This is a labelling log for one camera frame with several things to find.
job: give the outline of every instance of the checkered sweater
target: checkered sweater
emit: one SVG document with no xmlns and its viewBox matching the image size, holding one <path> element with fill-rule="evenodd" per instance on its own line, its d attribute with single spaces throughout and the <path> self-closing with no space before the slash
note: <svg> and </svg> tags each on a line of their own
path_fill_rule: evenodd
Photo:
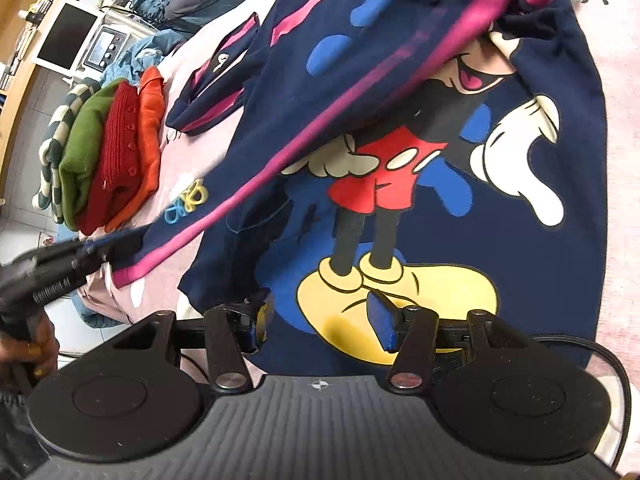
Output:
<svg viewBox="0 0 640 480">
<path fill-rule="evenodd" d="M 83 79 L 66 95 L 61 104 L 51 117 L 47 129 L 47 139 L 39 150 L 40 163 L 40 190 L 33 197 L 31 204 L 36 210 L 45 210 L 49 205 L 53 219 L 58 224 L 64 222 L 62 215 L 62 187 L 60 186 L 60 173 L 58 166 L 62 160 L 66 140 L 71 131 L 78 112 L 82 105 L 100 89 L 100 83 L 93 79 Z"/>
</svg>

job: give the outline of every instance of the metal screw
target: metal screw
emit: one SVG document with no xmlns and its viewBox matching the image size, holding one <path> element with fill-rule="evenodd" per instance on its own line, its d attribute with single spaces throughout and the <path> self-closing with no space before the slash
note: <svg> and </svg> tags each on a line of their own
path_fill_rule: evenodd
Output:
<svg viewBox="0 0 640 480">
<path fill-rule="evenodd" d="M 402 372 L 391 377 L 391 384 L 401 390 L 411 390 L 422 384 L 422 377 L 410 372 Z"/>
<path fill-rule="evenodd" d="M 237 372 L 228 372 L 216 377 L 216 384 L 225 390 L 235 390 L 241 388 L 246 383 L 246 377 Z"/>
</svg>

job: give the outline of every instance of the cartoon mouth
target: cartoon mouth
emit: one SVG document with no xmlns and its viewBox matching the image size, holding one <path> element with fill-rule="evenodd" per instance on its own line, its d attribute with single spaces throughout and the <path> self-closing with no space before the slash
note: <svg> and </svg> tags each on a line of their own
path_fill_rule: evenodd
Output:
<svg viewBox="0 0 640 480">
<path fill-rule="evenodd" d="M 457 61 L 460 84 L 462 85 L 462 88 L 469 90 L 470 92 L 477 92 L 491 85 L 500 77 L 493 74 L 478 72 L 478 70 L 468 67 L 465 62 L 462 61 L 461 57 L 457 58 Z"/>
</svg>

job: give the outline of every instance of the white monitor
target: white monitor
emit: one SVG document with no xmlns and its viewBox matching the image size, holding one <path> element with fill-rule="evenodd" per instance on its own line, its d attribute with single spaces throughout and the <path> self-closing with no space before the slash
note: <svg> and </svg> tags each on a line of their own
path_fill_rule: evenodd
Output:
<svg viewBox="0 0 640 480">
<path fill-rule="evenodd" d="M 76 0 L 56 1 L 47 13 L 49 25 L 40 31 L 42 38 L 31 60 L 54 72 L 73 76 L 103 17 L 100 10 Z"/>
</svg>

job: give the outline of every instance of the bed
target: bed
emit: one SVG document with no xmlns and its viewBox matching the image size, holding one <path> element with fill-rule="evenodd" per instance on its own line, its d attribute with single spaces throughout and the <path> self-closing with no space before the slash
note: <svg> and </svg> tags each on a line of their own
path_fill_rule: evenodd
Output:
<svg viewBox="0 0 640 480">
<path fill-rule="evenodd" d="M 640 44 L 640 0 L 609 1 L 608 6 L 600 0 L 576 5 L 578 20 L 602 78 L 609 129 L 609 241 L 597 341 L 615 352 L 631 382 L 640 384 L 640 180 L 636 169 L 640 160 L 640 125 L 634 116 L 640 99 L 640 65 L 638 48 L 634 46 Z M 245 0 L 206 25 L 159 65 L 166 79 L 169 108 L 191 72 L 208 59 L 213 46 L 252 11 L 264 17 L 272 3 L 272 0 Z M 225 156 L 240 114 L 241 110 L 236 112 L 228 128 L 224 132 L 217 130 L 215 136 L 203 134 L 189 139 L 163 127 L 160 188 L 133 219 L 133 225 L 151 222 L 194 178 Z M 177 285 L 193 262 L 200 239 L 196 238 L 146 278 L 119 290 L 111 283 L 109 269 L 104 268 L 80 291 L 85 304 L 123 322 L 136 322 L 160 308 L 175 310 L 179 319 L 199 317 Z M 603 460 L 610 462 L 620 437 L 621 394 L 612 371 L 602 362 L 592 359 L 589 370 L 601 379 L 613 399 L 610 425 L 598 450 Z M 259 377 L 259 370 L 253 372 L 254 378 Z M 633 390 L 634 398 L 639 399 L 638 391 L 635 387 Z M 621 472 L 640 470 L 638 419 L 640 416 L 635 412 Z"/>
</svg>

